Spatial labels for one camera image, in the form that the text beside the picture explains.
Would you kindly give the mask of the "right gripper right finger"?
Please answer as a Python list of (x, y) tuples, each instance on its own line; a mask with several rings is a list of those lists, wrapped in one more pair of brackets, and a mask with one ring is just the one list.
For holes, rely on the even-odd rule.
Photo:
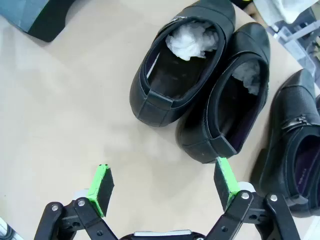
[(206, 240), (233, 240), (243, 224), (252, 224), (262, 240), (299, 240), (296, 224), (283, 195), (241, 189), (226, 158), (217, 158), (214, 183), (224, 213)]

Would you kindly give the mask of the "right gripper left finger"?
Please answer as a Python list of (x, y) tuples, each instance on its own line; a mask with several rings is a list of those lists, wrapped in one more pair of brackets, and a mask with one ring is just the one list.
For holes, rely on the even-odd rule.
[(76, 233), (85, 230), (91, 240), (116, 240), (103, 217), (114, 188), (111, 168), (98, 166), (86, 196), (72, 200), (68, 205), (48, 203), (42, 213), (35, 240), (72, 240)]

